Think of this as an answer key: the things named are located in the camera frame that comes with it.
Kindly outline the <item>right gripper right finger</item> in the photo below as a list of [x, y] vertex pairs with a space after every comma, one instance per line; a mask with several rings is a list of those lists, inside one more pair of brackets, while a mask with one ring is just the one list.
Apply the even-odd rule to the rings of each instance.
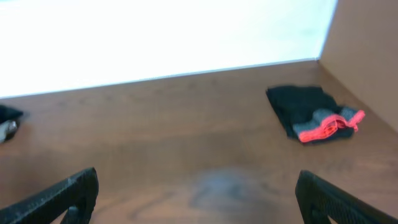
[[301, 170], [295, 195], [305, 224], [392, 223], [397, 219], [364, 203], [308, 170]]

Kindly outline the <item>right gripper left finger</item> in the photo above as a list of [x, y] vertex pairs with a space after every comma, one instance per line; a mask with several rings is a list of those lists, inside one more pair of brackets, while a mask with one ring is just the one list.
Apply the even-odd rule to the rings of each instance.
[[1, 209], [1, 223], [88, 224], [99, 192], [95, 168], [84, 169], [20, 202]]

